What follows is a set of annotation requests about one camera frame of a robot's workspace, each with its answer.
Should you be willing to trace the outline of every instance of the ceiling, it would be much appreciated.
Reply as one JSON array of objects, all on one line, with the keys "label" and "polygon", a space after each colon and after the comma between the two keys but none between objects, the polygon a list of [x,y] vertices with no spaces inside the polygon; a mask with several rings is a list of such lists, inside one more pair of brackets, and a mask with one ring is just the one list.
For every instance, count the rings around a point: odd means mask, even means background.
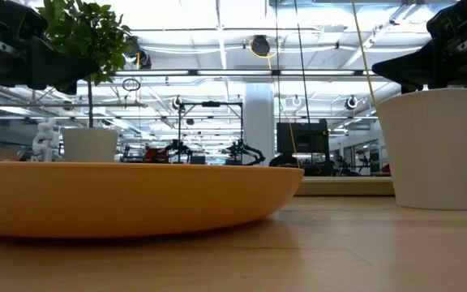
[{"label": "ceiling", "polygon": [[[41,6],[41,1],[21,1],[29,6]],[[152,59],[153,70],[301,70],[302,61],[307,70],[362,70],[364,64],[358,46],[358,33],[350,2],[343,0],[314,1],[298,0],[298,15],[293,1],[279,0],[276,18],[275,0],[98,0],[111,4],[118,15],[123,14],[123,23],[132,28],[139,37],[141,46]],[[358,1],[357,15],[366,46],[368,65],[403,54],[412,53],[427,41],[426,21],[438,10],[454,1]],[[277,40],[281,43],[279,54],[270,58],[257,58],[249,44],[254,35],[265,35],[276,53]],[[135,65],[127,65],[134,70]],[[93,89],[97,116],[134,117],[112,124],[122,129],[124,140],[138,143],[141,139],[157,140],[161,144],[167,137],[175,137],[177,116],[172,108],[175,97],[185,102],[242,101],[250,95],[246,84],[273,82],[276,78],[256,79],[250,76],[144,76],[134,77],[141,84],[139,91],[128,92],[122,82],[130,77],[116,77],[113,84],[102,84]],[[399,86],[378,76],[372,76],[372,87],[380,98],[399,92]],[[42,102],[58,104],[64,101],[87,103],[87,86],[79,83],[78,95],[66,96],[59,92],[33,92],[28,88],[0,88],[0,102]],[[282,108],[289,116],[306,115],[304,98],[309,101],[311,116],[361,116],[372,115],[369,85],[364,76],[345,78],[308,78],[306,88],[300,78],[282,78],[280,92],[274,91],[276,101],[281,99]],[[347,97],[360,100],[357,109],[347,111]],[[142,106],[127,106],[123,103],[140,103]],[[65,111],[62,108],[32,109],[30,115],[49,114],[59,116],[85,116],[85,108]],[[275,106],[275,115],[279,107]],[[0,110],[0,115],[16,116],[16,113]],[[216,116],[197,118],[193,126],[184,123],[188,132],[187,142],[194,143],[191,134],[223,131],[217,136],[202,135],[209,139],[207,148],[235,138],[240,122],[234,110],[227,107],[196,107],[191,116]],[[346,123],[344,120],[329,120],[332,128]],[[362,128],[369,120],[360,122]]]}]

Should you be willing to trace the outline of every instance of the metal frame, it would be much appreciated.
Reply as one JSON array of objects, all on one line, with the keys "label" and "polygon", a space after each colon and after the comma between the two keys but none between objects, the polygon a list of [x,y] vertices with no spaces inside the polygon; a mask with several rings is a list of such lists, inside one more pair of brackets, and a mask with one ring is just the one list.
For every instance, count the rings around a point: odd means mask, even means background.
[{"label": "metal frame", "polygon": [[[191,107],[184,115],[182,115],[182,107],[185,105],[190,105]],[[244,137],[244,109],[242,108],[242,102],[217,102],[217,101],[204,101],[204,102],[180,102],[178,105],[178,141],[181,142],[182,140],[182,119],[186,117],[188,113],[190,113],[197,105],[203,107],[220,107],[222,105],[228,106],[234,113],[235,111],[231,108],[231,105],[238,105],[241,108],[241,114],[235,113],[241,120],[241,140]],[[181,162],[181,155],[178,155],[178,162]]]}]

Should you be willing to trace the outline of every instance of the potted plant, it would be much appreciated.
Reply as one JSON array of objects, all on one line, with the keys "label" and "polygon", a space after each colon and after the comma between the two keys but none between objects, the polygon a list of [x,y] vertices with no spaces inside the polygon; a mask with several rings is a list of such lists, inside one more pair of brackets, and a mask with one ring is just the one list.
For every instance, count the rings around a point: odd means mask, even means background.
[{"label": "potted plant", "polygon": [[130,29],[117,19],[111,5],[100,6],[81,0],[44,0],[39,13],[48,21],[46,37],[51,45],[69,55],[87,58],[98,64],[99,70],[86,78],[88,83],[88,128],[71,128],[63,132],[67,161],[113,161],[118,133],[93,128],[92,86],[111,81],[115,71],[123,69],[123,54],[129,45]]}]

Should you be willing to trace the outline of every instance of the white figurine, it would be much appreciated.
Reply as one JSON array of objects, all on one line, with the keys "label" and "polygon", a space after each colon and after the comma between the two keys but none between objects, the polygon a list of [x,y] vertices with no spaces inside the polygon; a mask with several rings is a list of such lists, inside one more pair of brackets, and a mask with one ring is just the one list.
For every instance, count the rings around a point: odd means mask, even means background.
[{"label": "white figurine", "polygon": [[32,142],[32,161],[52,161],[53,151],[58,147],[59,134],[54,131],[55,118],[45,118],[37,125],[37,135]]}]

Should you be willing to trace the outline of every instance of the green leaves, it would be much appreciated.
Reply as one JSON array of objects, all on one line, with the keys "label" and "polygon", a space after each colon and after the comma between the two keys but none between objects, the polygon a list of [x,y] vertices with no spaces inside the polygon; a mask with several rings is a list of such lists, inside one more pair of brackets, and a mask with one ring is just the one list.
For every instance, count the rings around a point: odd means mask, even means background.
[{"label": "green leaves", "polygon": [[52,46],[67,54],[85,57],[99,64],[91,75],[95,85],[111,81],[110,76],[123,69],[125,37],[131,29],[118,22],[111,5],[99,6],[82,0],[44,0],[37,10],[48,21],[46,37]]}]

